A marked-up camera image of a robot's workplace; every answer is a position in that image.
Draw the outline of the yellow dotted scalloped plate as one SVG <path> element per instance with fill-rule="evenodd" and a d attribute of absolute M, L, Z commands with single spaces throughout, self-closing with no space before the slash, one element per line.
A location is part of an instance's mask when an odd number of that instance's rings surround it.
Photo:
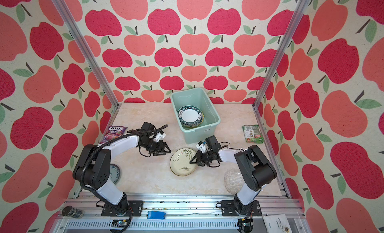
<path fill-rule="evenodd" d="M 188 128 L 198 127 L 200 124 L 202 124 L 203 120 L 203 114 L 192 109 L 184 110 L 180 114 L 180 121 L 182 125 Z"/>

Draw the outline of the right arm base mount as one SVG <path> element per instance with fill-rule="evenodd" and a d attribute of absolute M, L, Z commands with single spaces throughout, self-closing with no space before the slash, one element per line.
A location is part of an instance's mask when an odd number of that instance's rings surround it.
<path fill-rule="evenodd" d="M 223 217 L 261 217 L 262 210 L 259 201 L 253 201 L 248 205 L 243 205 L 239 200 L 220 201 L 216 204 Z"/>

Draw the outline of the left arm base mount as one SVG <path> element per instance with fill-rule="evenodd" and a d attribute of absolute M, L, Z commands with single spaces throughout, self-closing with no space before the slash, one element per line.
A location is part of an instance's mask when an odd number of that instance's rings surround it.
<path fill-rule="evenodd" d="M 118 205 L 106 202 L 102 207 L 102 217 L 140 217 L 143 210 L 143 201 L 123 200 Z"/>

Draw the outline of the cream plate with bamboo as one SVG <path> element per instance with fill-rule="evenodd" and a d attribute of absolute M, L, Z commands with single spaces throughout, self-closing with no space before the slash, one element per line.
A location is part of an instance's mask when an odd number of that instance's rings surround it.
<path fill-rule="evenodd" d="M 190 148 L 177 150 L 170 159 L 170 169 L 172 173 L 179 177 L 185 177 L 193 173 L 198 167 L 196 164 L 190 164 L 190 161 L 196 156 L 196 152 Z"/>

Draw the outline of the green rimmed white plate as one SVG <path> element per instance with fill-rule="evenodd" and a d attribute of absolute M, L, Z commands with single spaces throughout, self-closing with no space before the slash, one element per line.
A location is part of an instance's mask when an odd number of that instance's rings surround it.
<path fill-rule="evenodd" d="M 181 124 L 189 128 L 199 126 L 204 120 L 202 111 L 191 105 L 181 107 L 177 112 L 177 116 Z"/>

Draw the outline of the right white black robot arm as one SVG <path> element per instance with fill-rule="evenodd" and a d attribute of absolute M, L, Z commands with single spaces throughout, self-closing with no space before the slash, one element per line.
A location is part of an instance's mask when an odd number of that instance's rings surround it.
<path fill-rule="evenodd" d="M 237 164 L 244 180 L 241 190 L 234 196 L 234 207 L 239 215 L 250 211 L 262 188 L 277 177 L 275 168 L 257 145 L 231 148 L 221 145 L 213 135 L 200 141 L 197 148 L 190 164 L 211 167 L 215 160 Z"/>

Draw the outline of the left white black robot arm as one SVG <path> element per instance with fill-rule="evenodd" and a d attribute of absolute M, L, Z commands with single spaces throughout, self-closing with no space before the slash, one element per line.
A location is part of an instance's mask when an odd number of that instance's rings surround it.
<path fill-rule="evenodd" d="M 73 178 L 78 181 L 82 189 L 90 191 L 107 206 L 127 212 L 130 207 L 127 195 L 119 190 L 110 179 L 111 160 L 132 148 L 144 149 L 148 153 L 144 157 L 163 156 L 171 153 L 164 141 L 164 129 L 167 124 L 156 128 L 149 122 L 144 122 L 139 129 L 127 133 L 98 145 L 87 144 L 73 171 Z"/>

